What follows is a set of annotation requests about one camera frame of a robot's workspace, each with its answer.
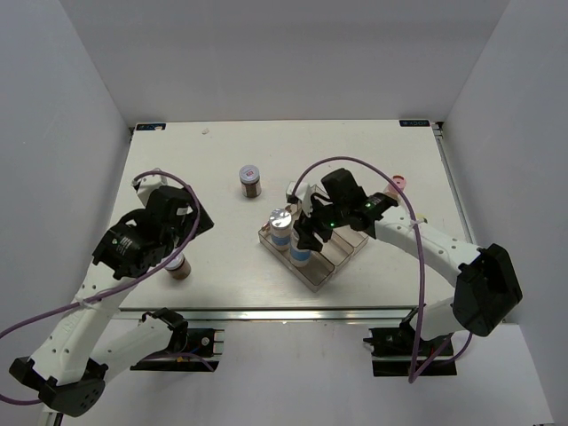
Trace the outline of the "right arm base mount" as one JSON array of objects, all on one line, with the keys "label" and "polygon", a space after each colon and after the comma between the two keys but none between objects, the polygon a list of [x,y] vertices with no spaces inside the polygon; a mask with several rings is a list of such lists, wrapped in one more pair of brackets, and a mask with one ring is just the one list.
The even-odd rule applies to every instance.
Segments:
[{"label": "right arm base mount", "polygon": [[[403,377],[411,372],[413,340],[404,342],[398,335],[397,327],[376,327],[369,329],[369,336],[363,339],[364,345],[371,350],[374,377]],[[421,372],[421,376],[457,376],[454,347],[451,342],[445,343],[446,337],[438,337],[433,341],[421,342],[418,350],[415,369],[443,348],[437,357]]]}]

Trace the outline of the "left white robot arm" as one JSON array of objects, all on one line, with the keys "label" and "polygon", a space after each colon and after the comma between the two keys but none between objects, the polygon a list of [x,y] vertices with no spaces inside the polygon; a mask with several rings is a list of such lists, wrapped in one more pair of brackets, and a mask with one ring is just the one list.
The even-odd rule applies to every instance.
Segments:
[{"label": "left white robot arm", "polygon": [[145,313],[140,324],[107,347],[99,350],[96,345],[131,290],[212,226],[188,186],[152,190],[142,208],[121,217],[95,248],[92,264],[106,278],[84,282],[73,302],[51,312],[61,316],[56,327],[31,355],[12,362],[11,376],[36,391],[52,410],[79,417],[123,370],[148,357],[184,351],[188,323],[168,308]]}]

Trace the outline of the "blue label bottle silver cap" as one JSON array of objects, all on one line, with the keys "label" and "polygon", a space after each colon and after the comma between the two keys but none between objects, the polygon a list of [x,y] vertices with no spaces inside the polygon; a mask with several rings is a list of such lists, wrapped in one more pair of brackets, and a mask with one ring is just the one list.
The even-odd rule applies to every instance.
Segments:
[{"label": "blue label bottle silver cap", "polygon": [[286,251],[290,246],[293,218],[286,209],[275,209],[269,216],[270,239],[278,251]]}]

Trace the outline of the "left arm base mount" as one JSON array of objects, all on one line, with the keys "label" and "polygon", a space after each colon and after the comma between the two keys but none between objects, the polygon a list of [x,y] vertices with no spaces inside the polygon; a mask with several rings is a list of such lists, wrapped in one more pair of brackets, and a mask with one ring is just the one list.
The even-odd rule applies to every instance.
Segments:
[{"label": "left arm base mount", "polygon": [[130,367],[130,371],[214,373],[224,351],[224,342],[222,328],[189,328],[181,352],[158,352]]}]

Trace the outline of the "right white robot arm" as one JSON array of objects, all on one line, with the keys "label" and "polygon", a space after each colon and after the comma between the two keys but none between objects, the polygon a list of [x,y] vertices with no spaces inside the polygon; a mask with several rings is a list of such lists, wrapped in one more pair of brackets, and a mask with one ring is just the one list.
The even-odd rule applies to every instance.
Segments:
[{"label": "right white robot arm", "polygon": [[349,227],[415,257],[443,277],[454,293],[403,319],[402,346],[413,354],[433,340],[458,331],[490,335],[523,299],[509,252],[498,244],[487,248],[460,241],[411,217],[410,209],[381,192],[368,194],[345,168],[321,180],[325,194],[306,183],[288,186],[288,202],[300,206],[295,221],[298,247],[321,251],[334,230]]}]

